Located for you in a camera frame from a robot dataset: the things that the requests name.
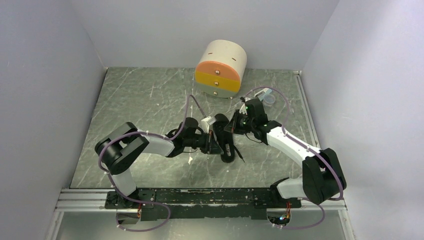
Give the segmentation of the black shoelace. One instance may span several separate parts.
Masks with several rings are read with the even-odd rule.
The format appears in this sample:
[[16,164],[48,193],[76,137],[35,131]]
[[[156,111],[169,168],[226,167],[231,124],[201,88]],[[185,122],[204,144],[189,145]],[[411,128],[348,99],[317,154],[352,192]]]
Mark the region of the black shoelace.
[[237,153],[238,157],[245,163],[244,157],[242,156],[238,148],[236,146],[234,146],[233,148],[234,148],[234,151]]

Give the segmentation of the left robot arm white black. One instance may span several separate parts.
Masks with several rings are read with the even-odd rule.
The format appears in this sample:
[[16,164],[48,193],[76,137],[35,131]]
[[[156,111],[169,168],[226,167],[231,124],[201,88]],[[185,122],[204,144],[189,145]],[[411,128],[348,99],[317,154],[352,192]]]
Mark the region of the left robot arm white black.
[[100,140],[94,147],[99,156],[99,165],[112,179],[117,189],[112,204],[132,208],[138,200],[152,201],[152,197],[141,197],[132,177],[130,167],[141,154],[154,154],[173,158],[182,154],[185,148],[200,150],[206,155],[221,155],[214,132],[203,130],[198,121],[186,117],[178,128],[166,135],[141,132],[131,122],[126,122]]

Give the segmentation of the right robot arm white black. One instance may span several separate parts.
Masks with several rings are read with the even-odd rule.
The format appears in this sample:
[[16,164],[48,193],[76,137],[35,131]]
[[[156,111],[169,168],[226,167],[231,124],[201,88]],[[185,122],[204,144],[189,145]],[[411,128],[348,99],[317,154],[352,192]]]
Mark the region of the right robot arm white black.
[[281,179],[271,185],[269,199],[275,207],[282,207],[291,198],[308,199],[316,205],[343,198],[347,183],[334,150],[311,146],[281,123],[269,120],[259,99],[247,100],[244,105],[245,112],[236,110],[224,130],[236,135],[252,133],[260,143],[290,157],[302,170],[299,178]]

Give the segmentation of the black shoe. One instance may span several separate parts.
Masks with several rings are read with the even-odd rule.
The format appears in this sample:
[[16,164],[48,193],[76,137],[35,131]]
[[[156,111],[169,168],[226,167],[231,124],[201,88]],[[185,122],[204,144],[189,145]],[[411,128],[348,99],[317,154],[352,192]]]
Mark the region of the black shoe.
[[230,121],[222,113],[218,113],[214,117],[216,121],[212,124],[212,129],[216,136],[218,145],[223,150],[223,154],[220,155],[220,158],[224,163],[231,163],[235,160],[236,148],[234,145],[233,135],[224,130]]

